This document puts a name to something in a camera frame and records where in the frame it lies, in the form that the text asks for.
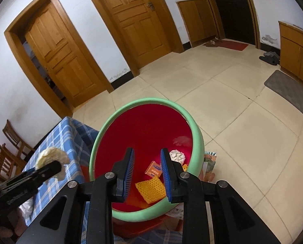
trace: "black baseboard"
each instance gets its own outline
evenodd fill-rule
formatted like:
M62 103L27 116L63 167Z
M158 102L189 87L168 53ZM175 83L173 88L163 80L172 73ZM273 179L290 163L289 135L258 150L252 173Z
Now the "black baseboard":
M190 41L183 44L184 51L192 48Z
M269 51L275 52L275 53L277 53L280 56L280 49L279 48L275 48L275 47L272 47L270 45L261 43L260 49L264 50L266 52L269 52Z
M124 85L129 80L133 79L134 76L131 71L117 78L114 82L111 83L112 87L115 89L119 88L121 85Z

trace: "orange box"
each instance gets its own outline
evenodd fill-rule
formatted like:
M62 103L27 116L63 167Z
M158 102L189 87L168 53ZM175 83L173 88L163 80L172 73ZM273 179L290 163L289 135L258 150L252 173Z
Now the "orange box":
M155 176L160 177L162 175L162 167L155 161L152 161L144 173L152 178Z

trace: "green bowl rim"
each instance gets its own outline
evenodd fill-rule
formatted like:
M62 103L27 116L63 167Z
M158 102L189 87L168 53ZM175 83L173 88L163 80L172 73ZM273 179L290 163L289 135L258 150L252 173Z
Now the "green bowl rim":
M95 175L94 175L94 167L95 167L95 160L96 160L96 151L97 148L100 144L100 141L105 134L106 130L110 126L110 124L121 114L124 112L128 111L131 108L134 108L139 105L143 104L161 104L161 105L166 105L168 107L171 107L178 111L188 122L191 132L192 132L192 139L193 139L193 145L192 145L192 154L191 154L191 159L190 163L188 166L188 172L195 175L199 176L202 164L203 164L203 155L204 155L204 143L203 143L203 137L201 134L201 131L192 118L192 116L186 111L183 107L178 105L177 103L174 103L170 100L167 99L162 99L162 98L143 98L139 100L135 100L131 103L128 103L121 107L119 110L115 111L109 119L105 122L103 127L101 128L100 132L98 133L98 136L95 140L93 149L92 149L92 154L90 158L90 163L89 163L89 177L91 181L95 180ZM151 220L156 217L159 217L171 209L173 209L177 204L171 204L168 201L168 198L165 197L158 203L152 205L151 207L148 207L146 209L140 210L140 211L135 211L135 212L122 212L113 209L112 210L112 215L116 219L122 220L122 221L127 221L127 222L141 222L141 221L146 221L146 220Z

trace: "white cotton ball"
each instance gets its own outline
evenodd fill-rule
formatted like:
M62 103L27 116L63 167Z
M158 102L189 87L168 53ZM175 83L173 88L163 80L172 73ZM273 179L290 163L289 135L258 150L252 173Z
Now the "white cotton ball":
M59 148L52 147L43 150L38 156L35 164L35 170L44 167L45 165L48 165L55 160L61 163L61 171L58 174L54 175L54 177L58 181L62 181L66 177L66 168L64 164L69 164L70 159L68 154Z
M185 155L184 153L178 151L178 150L172 150L170 152L170 157L172 161L177 161L179 163L181 163L181 165L183 165L184 161L185 161Z

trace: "gray floor mat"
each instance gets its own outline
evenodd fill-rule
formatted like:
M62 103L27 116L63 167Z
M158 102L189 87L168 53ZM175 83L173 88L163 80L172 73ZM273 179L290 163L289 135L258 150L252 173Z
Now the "gray floor mat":
M264 82L264 85L303 113L303 85L299 82L277 70Z

